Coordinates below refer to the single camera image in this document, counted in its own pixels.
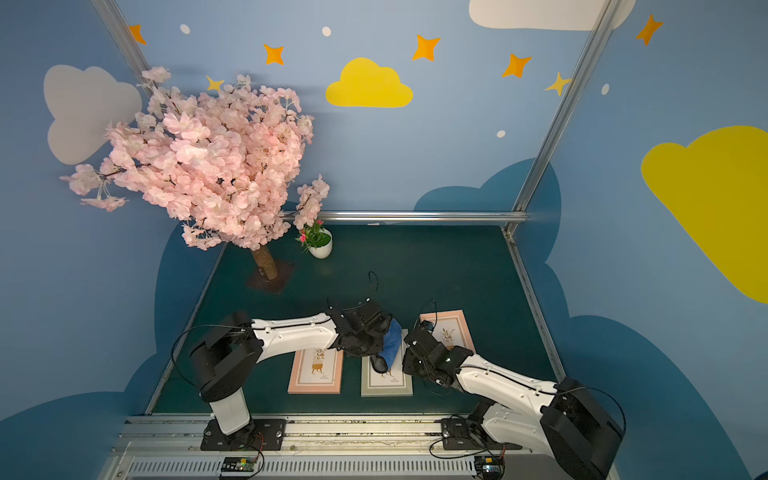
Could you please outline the blue black-edged cloth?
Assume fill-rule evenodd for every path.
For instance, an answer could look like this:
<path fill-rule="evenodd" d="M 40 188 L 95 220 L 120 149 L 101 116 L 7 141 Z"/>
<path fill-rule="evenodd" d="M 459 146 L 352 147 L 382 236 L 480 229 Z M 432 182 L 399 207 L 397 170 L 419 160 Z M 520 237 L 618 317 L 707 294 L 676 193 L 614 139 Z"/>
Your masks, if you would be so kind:
<path fill-rule="evenodd" d="M 383 336 L 382 350 L 370 357 L 370 364 L 376 373 L 385 374 L 395 365 L 396 356 L 402 344 L 402 327 L 392 319 L 386 334 Z"/>

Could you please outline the pink picture frame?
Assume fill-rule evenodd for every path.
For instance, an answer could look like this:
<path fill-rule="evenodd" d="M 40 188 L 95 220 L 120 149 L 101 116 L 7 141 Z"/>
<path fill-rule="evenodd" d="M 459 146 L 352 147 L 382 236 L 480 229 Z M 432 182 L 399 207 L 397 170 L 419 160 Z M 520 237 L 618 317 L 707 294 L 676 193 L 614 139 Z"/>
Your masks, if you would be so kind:
<path fill-rule="evenodd" d="M 459 346 L 472 352 L 475 351 L 462 310 L 424 313 L 420 315 L 420 320 L 427 321 L 433 325 L 433 336 L 448 349 Z"/>
<path fill-rule="evenodd" d="M 308 349 L 295 353 L 288 393 L 339 394 L 344 353 L 339 350 Z"/>

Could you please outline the grey-green picture frame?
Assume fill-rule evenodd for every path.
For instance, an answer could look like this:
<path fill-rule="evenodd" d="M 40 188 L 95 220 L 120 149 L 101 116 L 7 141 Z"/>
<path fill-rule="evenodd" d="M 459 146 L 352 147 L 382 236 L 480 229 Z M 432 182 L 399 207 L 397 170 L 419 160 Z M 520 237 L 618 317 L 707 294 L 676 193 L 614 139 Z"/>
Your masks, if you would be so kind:
<path fill-rule="evenodd" d="M 402 370 L 405 343 L 408 330 L 401 331 L 401 347 L 394 358 L 394 365 L 386 373 L 374 370 L 370 357 L 362 360 L 362 397 L 410 397 L 413 395 L 412 377 Z"/>

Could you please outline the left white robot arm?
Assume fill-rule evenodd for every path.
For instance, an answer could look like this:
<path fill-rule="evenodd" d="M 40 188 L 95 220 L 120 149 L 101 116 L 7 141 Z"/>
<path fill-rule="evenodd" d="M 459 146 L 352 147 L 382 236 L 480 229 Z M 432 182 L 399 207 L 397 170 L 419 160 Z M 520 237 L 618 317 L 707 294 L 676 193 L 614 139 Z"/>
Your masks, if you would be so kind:
<path fill-rule="evenodd" d="M 401 344 L 400 324 L 377 302 L 367 300 L 354 308 L 329 306 L 313 316 L 286 320 L 252 319 L 238 311 L 213 326 L 189 358 L 214 425 L 232 440 L 252 429 L 243 386 L 258 363 L 310 349 L 336 350 L 369 357 L 374 367 L 387 372 Z"/>

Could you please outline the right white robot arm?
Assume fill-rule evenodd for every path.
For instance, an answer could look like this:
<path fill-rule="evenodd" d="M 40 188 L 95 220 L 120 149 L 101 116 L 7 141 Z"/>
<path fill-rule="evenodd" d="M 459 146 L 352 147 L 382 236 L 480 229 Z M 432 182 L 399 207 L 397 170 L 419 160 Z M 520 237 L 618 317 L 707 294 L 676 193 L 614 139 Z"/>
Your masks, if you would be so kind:
<path fill-rule="evenodd" d="M 573 479 L 605 479 L 625 436 L 588 387 L 538 380 L 471 350 L 446 347 L 425 324 L 405 337 L 403 371 L 484 400 L 475 421 L 498 444 L 546 454 Z"/>

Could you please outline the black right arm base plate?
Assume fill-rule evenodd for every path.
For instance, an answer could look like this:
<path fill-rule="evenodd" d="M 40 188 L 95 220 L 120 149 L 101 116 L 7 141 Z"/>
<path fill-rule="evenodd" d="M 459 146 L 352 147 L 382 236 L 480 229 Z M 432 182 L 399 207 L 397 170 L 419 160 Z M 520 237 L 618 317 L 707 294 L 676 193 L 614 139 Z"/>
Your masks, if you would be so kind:
<path fill-rule="evenodd" d="M 458 450 L 498 450 L 500 446 L 493 441 L 474 421 L 459 415 L 451 415 L 440 420 L 442 448 L 446 451 Z"/>

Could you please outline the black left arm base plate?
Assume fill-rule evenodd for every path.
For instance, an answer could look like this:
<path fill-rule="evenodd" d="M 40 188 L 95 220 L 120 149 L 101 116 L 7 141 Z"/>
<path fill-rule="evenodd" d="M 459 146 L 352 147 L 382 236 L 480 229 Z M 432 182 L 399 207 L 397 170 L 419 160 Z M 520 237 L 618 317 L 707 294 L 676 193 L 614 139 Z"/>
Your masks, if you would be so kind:
<path fill-rule="evenodd" d="M 206 426 L 201 451 L 279 451 L 287 421 L 285 419 L 252 418 L 240 430 L 224 434 L 217 420 Z"/>

